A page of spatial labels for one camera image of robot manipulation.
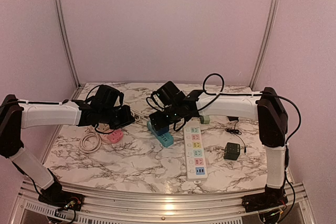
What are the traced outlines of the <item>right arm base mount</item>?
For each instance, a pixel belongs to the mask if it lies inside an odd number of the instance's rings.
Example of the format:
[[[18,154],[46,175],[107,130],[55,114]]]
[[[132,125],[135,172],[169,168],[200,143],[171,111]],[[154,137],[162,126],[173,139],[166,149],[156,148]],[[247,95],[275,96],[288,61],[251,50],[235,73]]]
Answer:
[[[274,195],[266,195],[266,193],[259,193],[247,195],[242,198],[242,206],[246,212],[260,211],[268,208],[286,205],[288,199],[286,195],[281,195],[279,198]]]

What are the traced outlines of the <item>dark green cube socket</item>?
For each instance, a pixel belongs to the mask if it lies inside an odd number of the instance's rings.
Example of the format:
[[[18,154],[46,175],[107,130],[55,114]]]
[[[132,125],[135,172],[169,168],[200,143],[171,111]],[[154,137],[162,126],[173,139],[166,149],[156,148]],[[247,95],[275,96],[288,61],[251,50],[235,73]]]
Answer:
[[[224,159],[236,161],[240,156],[240,145],[228,142],[224,148]]]

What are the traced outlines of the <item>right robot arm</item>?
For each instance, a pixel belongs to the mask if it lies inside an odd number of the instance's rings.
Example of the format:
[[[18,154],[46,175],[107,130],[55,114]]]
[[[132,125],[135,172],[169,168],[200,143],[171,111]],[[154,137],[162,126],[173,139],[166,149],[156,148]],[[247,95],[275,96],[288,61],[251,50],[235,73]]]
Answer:
[[[153,92],[163,108],[150,114],[150,124],[158,133],[183,122],[186,171],[188,180],[208,176],[200,124],[191,122],[201,116],[230,116],[258,121],[259,139],[266,150],[267,180],[260,203],[271,207],[280,199],[285,184],[286,134],[288,114],[273,88],[250,93],[209,93],[193,90],[184,94],[168,82]]]

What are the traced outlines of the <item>teal power strip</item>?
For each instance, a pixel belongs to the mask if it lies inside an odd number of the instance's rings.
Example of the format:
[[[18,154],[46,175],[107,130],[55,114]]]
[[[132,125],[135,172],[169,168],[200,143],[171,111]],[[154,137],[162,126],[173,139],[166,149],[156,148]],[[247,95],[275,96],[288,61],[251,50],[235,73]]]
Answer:
[[[173,145],[174,138],[169,132],[169,128],[166,127],[161,131],[156,131],[154,127],[151,125],[151,121],[148,120],[147,123],[148,130],[155,136],[155,138],[161,143],[163,147],[169,147]]]

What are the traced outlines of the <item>white long power strip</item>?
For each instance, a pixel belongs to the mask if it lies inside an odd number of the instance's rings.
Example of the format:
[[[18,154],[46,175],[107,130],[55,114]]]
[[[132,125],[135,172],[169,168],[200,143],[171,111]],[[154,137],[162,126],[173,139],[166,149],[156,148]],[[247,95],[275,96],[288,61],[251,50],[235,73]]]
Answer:
[[[206,158],[199,121],[193,120],[183,127],[186,176],[195,184],[208,178]]]

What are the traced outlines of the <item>light green USB adapter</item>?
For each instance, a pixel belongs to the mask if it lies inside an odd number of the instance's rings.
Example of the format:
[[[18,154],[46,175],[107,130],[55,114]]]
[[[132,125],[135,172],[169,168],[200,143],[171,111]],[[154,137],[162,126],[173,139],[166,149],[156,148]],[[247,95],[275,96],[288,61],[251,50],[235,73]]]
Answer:
[[[210,124],[210,117],[208,115],[204,115],[200,117],[201,124]]]

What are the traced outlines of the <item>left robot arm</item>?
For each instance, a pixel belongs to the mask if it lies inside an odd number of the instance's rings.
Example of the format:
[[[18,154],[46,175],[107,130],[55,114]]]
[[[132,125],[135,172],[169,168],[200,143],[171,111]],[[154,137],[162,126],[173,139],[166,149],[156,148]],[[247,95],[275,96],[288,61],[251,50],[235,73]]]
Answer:
[[[66,202],[67,192],[60,182],[25,146],[21,130],[48,125],[98,126],[106,124],[112,131],[132,124],[135,118],[128,105],[86,102],[36,102],[17,99],[9,94],[1,104],[1,156],[10,161],[41,188],[41,196],[56,206]]]

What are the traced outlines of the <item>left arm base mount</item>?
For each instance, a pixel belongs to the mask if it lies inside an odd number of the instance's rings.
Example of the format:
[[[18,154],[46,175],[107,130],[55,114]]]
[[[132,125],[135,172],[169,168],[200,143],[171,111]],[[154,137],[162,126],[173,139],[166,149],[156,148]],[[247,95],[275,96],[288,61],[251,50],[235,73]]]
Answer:
[[[49,195],[47,193],[40,194],[38,200],[40,202],[58,207],[61,210],[75,210],[80,211],[83,201],[84,195],[72,193],[68,191],[57,192],[56,194]]]

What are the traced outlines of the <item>blue cube socket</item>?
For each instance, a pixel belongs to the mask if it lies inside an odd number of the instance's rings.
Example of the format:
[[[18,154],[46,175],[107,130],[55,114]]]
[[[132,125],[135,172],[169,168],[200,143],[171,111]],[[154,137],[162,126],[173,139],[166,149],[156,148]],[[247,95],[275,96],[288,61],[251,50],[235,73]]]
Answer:
[[[156,134],[157,135],[163,135],[165,133],[168,133],[169,132],[169,127],[164,127],[162,129],[159,129],[159,130],[155,130]]]

